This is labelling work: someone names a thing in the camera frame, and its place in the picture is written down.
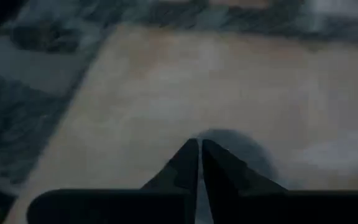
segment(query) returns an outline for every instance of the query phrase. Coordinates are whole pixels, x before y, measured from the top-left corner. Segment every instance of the beige floor tile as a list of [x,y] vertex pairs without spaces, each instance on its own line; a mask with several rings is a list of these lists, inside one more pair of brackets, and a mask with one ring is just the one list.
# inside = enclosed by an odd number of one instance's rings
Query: beige floor tile
[[233,129],[279,183],[358,189],[358,46],[121,26],[104,43],[7,223],[59,188],[139,188],[190,137]]

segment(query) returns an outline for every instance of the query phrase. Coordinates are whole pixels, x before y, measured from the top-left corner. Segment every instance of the blurry floor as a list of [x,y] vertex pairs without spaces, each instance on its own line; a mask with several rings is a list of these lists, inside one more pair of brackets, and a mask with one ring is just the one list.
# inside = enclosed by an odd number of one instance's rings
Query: blurry floor
[[190,137],[258,142],[290,189],[358,189],[358,46],[122,25],[8,223],[59,188],[138,188]]
[[17,194],[45,147],[93,48],[48,54],[0,36],[0,190]]

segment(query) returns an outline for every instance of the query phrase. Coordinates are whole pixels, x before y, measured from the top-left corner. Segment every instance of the marble tile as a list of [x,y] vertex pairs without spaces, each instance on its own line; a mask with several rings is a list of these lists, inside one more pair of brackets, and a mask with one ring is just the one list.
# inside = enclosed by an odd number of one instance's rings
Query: marble tile
[[119,26],[6,223],[48,190],[139,188],[210,129],[260,144],[289,189],[358,189],[358,46]]
[[89,53],[48,54],[20,50],[0,36],[0,76],[54,96],[65,96],[88,63]]
[[212,5],[239,6],[243,8],[266,9],[271,1],[269,0],[210,0]]
[[21,188],[63,106],[62,98],[0,77],[0,191]]
[[315,14],[358,18],[358,0],[307,0]]
[[162,2],[189,2],[190,0],[158,0]]

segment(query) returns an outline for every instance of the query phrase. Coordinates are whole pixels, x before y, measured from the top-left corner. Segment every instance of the tiled floor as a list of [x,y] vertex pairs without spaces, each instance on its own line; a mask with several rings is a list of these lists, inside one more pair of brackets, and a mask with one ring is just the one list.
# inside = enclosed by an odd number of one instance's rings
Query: tiled floor
[[265,9],[271,1],[270,0],[210,0],[212,5],[226,5],[226,6],[239,6],[244,8]]
[[0,76],[54,96],[64,96],[88,63],[88,54],[47,54],[19,50],[0,36]]
[[209,129],[257,141],[288,188],[358,189],[358,46],[120,26],[7,223],[47,190],[138,188]]
[[358,0],[307,0],[306,2],[315,14],[358,18]]

